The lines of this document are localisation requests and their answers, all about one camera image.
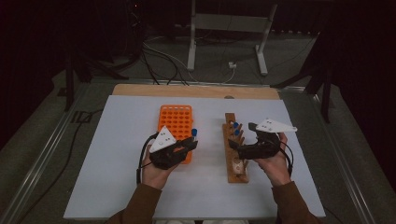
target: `plug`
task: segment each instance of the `plug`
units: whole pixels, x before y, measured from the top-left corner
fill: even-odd
[[[228,65],[230,68],[236,68],[236,62],[229,62]]]

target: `hand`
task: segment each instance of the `hand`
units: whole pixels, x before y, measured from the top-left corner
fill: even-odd
[[[143,159],[143,165],[151,163],[151,160],[149,159],[150,147],[151,146],[148,146],[146,150],[146,156],[145,159]],[[177,165],[167,170],[163,170],[155,167],[153,164],[145,166],[144,168],[142,168],[142,184],[149,185],[151,187],[154,187],[155,189],[163,189],[163,187],[165,187],[168,176],[172,173],[173,170],[175,170],[176,167]]]
[[[278,136],[281,142],[280,148],[285,150],[286,144],[288,143],[288,137],[286,137],[284,133],[278,133]],[[291,182],[286,158],[282,152],[277,152],[277,154],[271,158],[255,159],[254,161],[257,162],[260,168],[264,170],[274,187]]]

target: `sleeve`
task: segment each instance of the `sleeve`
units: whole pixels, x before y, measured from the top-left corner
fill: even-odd
[[[286,185],[274,187],[273,194],[282,224],[323,223],[309,212],[293,181]]]
[[[124,210],[113,215],[108,224],[151,224],[162,191],[139,184]]]

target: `table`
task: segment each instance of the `table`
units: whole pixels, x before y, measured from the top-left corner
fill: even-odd
[[[218,14],[204,14],[196,13],[195,0],[191,2],[191,35],[190,35],[190,49],[189,59],[187,62],[187,69],[194,70],[195,64],[195,29],[209,29],[209,30],[225,30],[225,31],[241,31],[262,33],[262,42],[255,47],[257,60],[260,67],[260,73],[267,75],[268,70],[265,64],[263,50],[268,34],[270,33],[271,24],[276,12],[277,4],[272,4],[271,11],[266,18],[249,17],[249,16],[234,16],[234,15],[218,15]]]
[[[180,165],[169,177],[154,219],[276,216],[271,185],[258,166],[248,166],[248,184],[227,182],[221,132],[224,111],[230,110],[241,123],[259,122],[256,119],[265,114],[290,124],[276,90],[120,84],[107,100],[64,218],[105,219],[125,207],[135,188],[134,170],[141,147],[156,130],[159,103],[192,105],[193,126],[198,129],[199,143],[193,151],[192,162]],[[246,143],[255,138],[248,132],[244,136]],[[287,133],[287,136],[295,158],[293,179],[311,212],[324,217],[297,137],[295,133]]]

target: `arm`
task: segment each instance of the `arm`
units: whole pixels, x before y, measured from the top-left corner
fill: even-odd
[[[149,147],[143,164],[151,163]],[[134,194],[126,208],[119,211],[108,220],[108,224],[151,224],[161,192],[168,176],[177,166],[161,170],[150,164],[143,168],[142,183],[137,185]]]
[[[283,133],[278,135],[281,149],[285,150],[288,138]],[[273,185],[274,200],[278,206],[282,224],[322,223],[309,212],[295,183],[291,181],[283,153],[278,152],[272,158],[256,159],[254,161],[264,170]]]

